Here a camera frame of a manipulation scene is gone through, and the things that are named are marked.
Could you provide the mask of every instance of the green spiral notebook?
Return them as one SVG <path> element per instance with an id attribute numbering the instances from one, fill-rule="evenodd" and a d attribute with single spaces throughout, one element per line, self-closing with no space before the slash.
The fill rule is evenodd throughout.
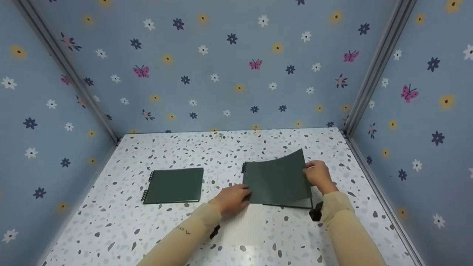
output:
<path id="1" fill-rule="evenodd" d="M 203 173 L 203 168 L 152 171 L 141 201 L 143 204 L 198 202 Z"/>

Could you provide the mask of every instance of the long-sleeve shirt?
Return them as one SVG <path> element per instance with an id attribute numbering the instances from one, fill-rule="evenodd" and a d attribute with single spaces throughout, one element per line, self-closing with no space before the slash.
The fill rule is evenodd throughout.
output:
<path id="1" fill-rule="evenodd" d="M 220 222 L 218 210 L 207 203 L 166 235 L 137 266 L 183 266 L 192 253 L 209 238 Z M 385 266 L 375 243 L 355 215 L 342 192 L 324 195 L 322 220 L 333 242 L 341 266 Z"/>

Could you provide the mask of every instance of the blue floral wallpaper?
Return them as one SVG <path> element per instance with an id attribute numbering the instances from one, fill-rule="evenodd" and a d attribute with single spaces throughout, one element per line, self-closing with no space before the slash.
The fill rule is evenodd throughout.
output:
<path id="1" fill-rule="evenodd" d="M 35 265 L 114 144 L 12 1 L 0 36 L 0 265 Z"/>
<path id="2" fill-rule="evenodd" d="M 473 265 L 472 13 L 417 0 L 354 137 L 427 265 Z"/>
<path id="3" fill-rule="evenodd" d="M 396 0 L 42 0 L 118 135 L 343 126 Z"/>

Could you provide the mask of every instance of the butterfly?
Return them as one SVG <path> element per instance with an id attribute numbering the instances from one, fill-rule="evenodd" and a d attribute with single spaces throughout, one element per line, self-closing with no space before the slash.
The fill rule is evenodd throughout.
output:
<path id="1" fill-rule="evenodd" d="M 403 92 L 401 93 L 401 97 L 403 97 L 404 100 L 406 100 L 406 103 L 410 103 L 411 99 L 414 99 L 419 95 L 419 92 L 415 90 L 417 90 L 417 88 L 411 90 L 410 84 L 409 84 L 409 87 L 407 85 L 404 85 Z"/>
<path id="2" fill-rule="evenodd" d="M 148 72 L 149 72 L 149 67 L 148 66 L 142 66 L 141 68 L 137 65 L 135 65 L 136 68 L 133 68 L 133 71 L 135 74 L 138 76 L 138 78 L 149 78 Z"/>
<path id="3" fill-rule="evenodd" d="M 258 69 L 259 70 L 261 64 L 263 63 L 263 60 L 259 60 L 259 59 L 256 60 L 256 62 L 253 59 L 251 61 L 253 61 L 253 62 L 249 62 L 251 69 Z"/>
<path id="4" fill-rule="evenodd" d="M 353 53 L 350 53 L 350 51 L 348 50 L 348 53 L 344 53 L 343 54 L 343 61 L 344 62 L 353 62 L 355 61 L 355 57 L 357 57 L 359 55 L 359 51 L 354 51 Z"/>

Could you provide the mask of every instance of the table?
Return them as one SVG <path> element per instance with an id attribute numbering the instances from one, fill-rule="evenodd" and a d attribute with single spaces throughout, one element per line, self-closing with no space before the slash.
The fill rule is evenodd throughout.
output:
<path id="1" fill-rule="evenodd" d="M 200 203 L 140 202 L 152 170 L 203 167 L 201 202 L 240 183 L 241 165 L 302 148 L 306 160 L 324 160 L 340 191 L 379 247 L 386 263 L 413 265 L 345 139 L 336 128 L 147 133 L 125 135 L 76 211 L 47 265 L 136 265 Z M 315 201 L 320 193 L 313 188 Z M 216 237 L 188 265 L 337 265 L 324 225 L 307 210 L 263 207 L 263 246 L 222 246 Z"/>

